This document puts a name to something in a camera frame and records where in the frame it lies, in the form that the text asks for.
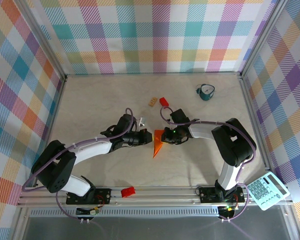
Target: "calculator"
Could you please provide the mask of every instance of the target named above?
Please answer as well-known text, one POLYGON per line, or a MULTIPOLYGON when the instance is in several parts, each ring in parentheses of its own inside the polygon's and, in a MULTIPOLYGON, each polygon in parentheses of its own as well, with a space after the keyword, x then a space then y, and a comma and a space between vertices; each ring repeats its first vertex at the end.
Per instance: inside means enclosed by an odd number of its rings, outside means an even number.
POLYGON ((248 190, 263 211, 290 195, 286 186, 272 172, 250 183, 248 190))

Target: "orange triangle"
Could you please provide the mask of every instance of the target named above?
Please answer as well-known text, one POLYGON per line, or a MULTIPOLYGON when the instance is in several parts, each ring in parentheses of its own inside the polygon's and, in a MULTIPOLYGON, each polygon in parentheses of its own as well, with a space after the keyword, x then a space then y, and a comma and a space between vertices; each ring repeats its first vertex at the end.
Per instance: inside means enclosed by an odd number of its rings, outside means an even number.
POLYGON ((153 157, 157 155, 159 150, 162 147, 163 142, 161 141, 161 135, 165 132, 165 130, 154 130, 154 152, 153 157))

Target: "metal grate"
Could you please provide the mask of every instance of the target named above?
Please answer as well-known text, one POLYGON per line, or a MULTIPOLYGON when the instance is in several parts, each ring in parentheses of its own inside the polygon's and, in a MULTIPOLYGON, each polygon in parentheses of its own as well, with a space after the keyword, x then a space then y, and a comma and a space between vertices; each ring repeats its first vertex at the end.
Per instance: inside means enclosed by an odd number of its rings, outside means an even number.
MULTIPOLYGON (((76 208, 66 209, 72 216, 76 214, 76 208)), ((192 206, 192 207, 105 207, 101 209, 97 217, 191 217, 191 216, 218 216, 216 206, 192 206)), ((65 215, 57 207, 34 208, 30 217, 64 217, 65 215)))

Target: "table surface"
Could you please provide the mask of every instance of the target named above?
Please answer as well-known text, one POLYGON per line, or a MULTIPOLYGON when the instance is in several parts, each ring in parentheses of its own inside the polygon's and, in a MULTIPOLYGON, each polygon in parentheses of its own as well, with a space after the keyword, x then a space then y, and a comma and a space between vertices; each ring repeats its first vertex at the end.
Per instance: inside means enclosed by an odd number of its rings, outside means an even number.
MULTIPOLYGON (((237 118, 255 139, 238 78, 234 74, 140 74, 70 77, 66 83, 51 140, 69 145, 91 139, 115 125, 132 109, 135 117, 146 117, 147 129, 163 130, 159 98, 173 110, 181 108, 190 118, 224 122, 237 118), (203 101, 196 94, 200 84, 215 86, 215 94, 203 101), (153 107, 152 97, 158 98, 153 107)), ((189 139, 182 145, 164 144, 155 158, 154 142, 121 148, 77 164, 75 176, 85 176, 96 186, 194 186, 213 185, 224 161, 215 141, 189 139)), ((248 164, 240 182, 250 183, 265 173, 259 151, 248 164)))

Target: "red toy brick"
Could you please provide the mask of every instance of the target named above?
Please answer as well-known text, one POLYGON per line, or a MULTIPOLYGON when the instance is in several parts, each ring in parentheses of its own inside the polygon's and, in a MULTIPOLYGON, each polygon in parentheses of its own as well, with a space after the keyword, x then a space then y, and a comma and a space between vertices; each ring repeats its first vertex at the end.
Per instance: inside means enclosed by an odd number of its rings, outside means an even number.
POLYGON ((121 196, 123 198, 129 197, 132 194, 136 194, 135 188, 133 186, 121 190, 121 196))
POLYGON ((169 103, 167 102, 167 100, 164 97, 160 98, 159 102, 160 102, 161 106, 169 107, 169 103))

